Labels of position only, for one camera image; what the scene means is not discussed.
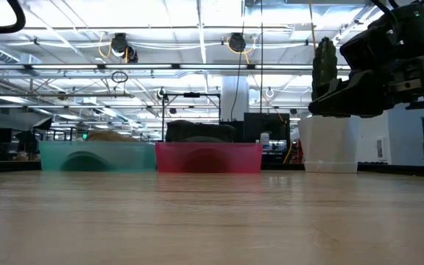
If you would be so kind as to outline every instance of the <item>red plastic bin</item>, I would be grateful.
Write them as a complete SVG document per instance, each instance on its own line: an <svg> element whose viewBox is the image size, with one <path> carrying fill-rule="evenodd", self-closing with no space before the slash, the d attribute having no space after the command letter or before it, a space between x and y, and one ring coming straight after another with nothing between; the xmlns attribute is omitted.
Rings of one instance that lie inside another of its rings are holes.
<svg viewBox="0 0 424 265"><path fill-rule="evenodd" d="M163 173L251 173L261 170L262 144L156 143Z"/></svg>

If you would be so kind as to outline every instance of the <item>cable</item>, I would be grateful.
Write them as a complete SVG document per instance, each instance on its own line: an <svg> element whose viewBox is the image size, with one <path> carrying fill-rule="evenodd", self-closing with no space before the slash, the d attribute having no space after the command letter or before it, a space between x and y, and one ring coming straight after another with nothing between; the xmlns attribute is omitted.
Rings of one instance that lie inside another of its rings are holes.
<svg viewBox="0 0 424 265"><path fill-rule="evenodd" d="M259 101L259 113L260 113L260 125L263 127L263 75L264 75L264 26L263 26L263 1L261 1L261 87L260 87L260 101Z"/></svg>
<svg viewBox="0 0 424 265"><path fill-rule="evenodd" d="M105 54L103 54L103 53L102 53L102 51L101 51L102 36L104 36L104 33L101 33L101 38L99 39L99 45L98 45L98 47L97 47L97 50L98 50L99 54L100 54L102 57L107 58L107 57L109 57L109 56L110 56L110 50L112 49L112 38L111 38L111 39L110 39L110 41L109 41L109 52L107 53L107 55L105 55Z"/></svg>
<svg viewBox="0 0 424 265"><path fill-rule="evenodd" d="M397 7L398 7L398 4L397 4L397 2L396 2L395 0L389 0L389 3L390 3L390 5L391 5L393 8L397 8Z"/></svg>
<svg viewBox="0 0 424 265"><path fill-rule="evenodd" d="M231 37L228 37L227 38L227 47L232 51L232 53L236 53L236 54L244 53L244 54L247 54L248 52L251 52L253 49L255 49L256 39L253 39L253 47L251 47L249 50L247 50L246 52L245 51L235 52L235 51L232 50L232 48L230 48L230 38Z"/></svg>
<svg viewBox="0 0 424 265"><path fill-rule="evenodd" d="M243 36L243 34L244 34L244 16L243 16L243 26L241 26L241 36ZM232 110L230 111L230 121L233 121L233 110L235 109L236 98L237 98L237 96L239 94L240 69L241 69L241 54L242 54L242 52L240 52L240 58L238 59L238 75L237 75L237 78L236 78L235 99L233 100Z"/></svg>
<svg viewBox="0 0 424 265"><path fill-rule="evenodd" d="M314 12L312 11L312 0L308 0L308 9L310 10L310 26L312 30L312 40L314 41L314 54L316 54L317 42L315 41Z"/></svg>
<svg viewBox="0 0 424 265"><path fill-rule="evenodd" d="M390 9L386 7L385 4L382 4L381 1L379 0L371 0L371 1L373 2L373 4L379 7L379 9L382 10L382 12L384 12L384 14L387 14L389 16L390 22L392 22L392 29L394 30L394 32L398 32L398 21L394 13L392 13L392 11L390 11Z"/></svg>

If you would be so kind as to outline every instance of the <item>cactus plush toy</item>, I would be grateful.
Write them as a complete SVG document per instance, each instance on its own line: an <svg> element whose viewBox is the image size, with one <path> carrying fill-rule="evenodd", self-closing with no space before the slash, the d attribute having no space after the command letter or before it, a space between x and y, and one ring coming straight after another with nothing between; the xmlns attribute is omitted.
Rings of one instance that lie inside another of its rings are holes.
<svg viewBox="0 0 424 265"><path fill-rule="evenodd" d="M314 70L312 71L312 100L318 97L317 88L336 79L338 70L336 64L336 47L329 38L325 37L315 51Z"/></svg>

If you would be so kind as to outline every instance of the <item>black metal frame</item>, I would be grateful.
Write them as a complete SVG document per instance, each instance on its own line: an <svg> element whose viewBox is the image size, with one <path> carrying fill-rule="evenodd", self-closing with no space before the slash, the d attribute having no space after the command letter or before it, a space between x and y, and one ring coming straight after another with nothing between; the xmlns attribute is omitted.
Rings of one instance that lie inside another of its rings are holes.
<svg viewBox="0 0 424 265"><path fill-rule="evenodd" d="M170 99L168 104L165 105L165 98L169 96L173 96L174 98ZM216 96L219 98L219 105L217 106L217 104L215 104L214 102L213 104L219 109L219 119L222 115L222 98L221 94L219 93L164 93L161 97L161 141L165 141L165 109L179 96L184 96L185 98L198 98L201 96L205 96L210 99L211 102L213 102L213 100L209 96Z"/></svg>

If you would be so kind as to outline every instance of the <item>wooden table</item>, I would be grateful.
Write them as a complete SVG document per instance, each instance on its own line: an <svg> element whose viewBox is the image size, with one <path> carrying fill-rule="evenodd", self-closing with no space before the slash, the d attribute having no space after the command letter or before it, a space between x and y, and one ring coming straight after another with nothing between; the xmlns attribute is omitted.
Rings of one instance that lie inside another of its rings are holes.
<svg viewBox="0 0 424 265"><path fill-rule="evenodd" d="M424 177L3 173L0 264L424 264Z"/></svg>

